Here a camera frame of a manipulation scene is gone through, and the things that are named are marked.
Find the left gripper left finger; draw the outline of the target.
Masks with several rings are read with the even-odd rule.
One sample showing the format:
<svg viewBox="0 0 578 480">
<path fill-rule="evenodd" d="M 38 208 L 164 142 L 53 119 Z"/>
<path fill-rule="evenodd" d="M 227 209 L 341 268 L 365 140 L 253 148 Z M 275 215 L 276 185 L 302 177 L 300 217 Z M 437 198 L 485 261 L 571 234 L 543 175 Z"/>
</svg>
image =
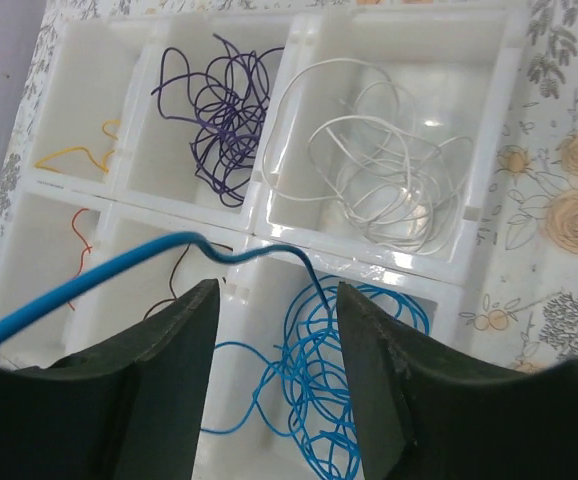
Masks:
<svg viewBox="0 0 578 480">
<path fill-rule="evenodd" d="M 188 479 L 220 310 L 215 279 L 48 368 L 0 368 L 0 479 Z"/>
</svg>

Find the white compartment tray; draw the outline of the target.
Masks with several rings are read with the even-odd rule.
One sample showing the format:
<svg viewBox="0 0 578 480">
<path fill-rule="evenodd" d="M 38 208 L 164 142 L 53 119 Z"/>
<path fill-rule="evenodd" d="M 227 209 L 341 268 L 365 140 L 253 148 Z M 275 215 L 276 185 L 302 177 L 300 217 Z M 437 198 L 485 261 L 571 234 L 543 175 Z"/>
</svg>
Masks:
<svg viewBox="0 0 578 480">
<path fill-rule="evenodd" d="M 0 214 L 0 318 L 78 266 L 196 230 L 240 251 L 303 248 L 340 280 L 409 294 L 455 330 L 528 8 L 474 1 L 70 19 Z M 188 68 L 263 62 L 255 159 L 222 205 L 195 174 Z"/>
</svg>

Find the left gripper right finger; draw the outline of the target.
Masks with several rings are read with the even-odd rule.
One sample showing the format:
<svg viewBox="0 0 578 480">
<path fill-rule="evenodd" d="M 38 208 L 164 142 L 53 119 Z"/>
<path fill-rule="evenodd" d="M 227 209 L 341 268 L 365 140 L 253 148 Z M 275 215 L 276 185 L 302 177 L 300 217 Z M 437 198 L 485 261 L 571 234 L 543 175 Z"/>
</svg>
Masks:
<svg viewBox="0 0 578 480">
<path fill-rule="evenodd" d="M 498 367 L 392 319 L 353 286 L 337 321 L 368 479 L 578 479 L 578 359 Z"/>
</svg>

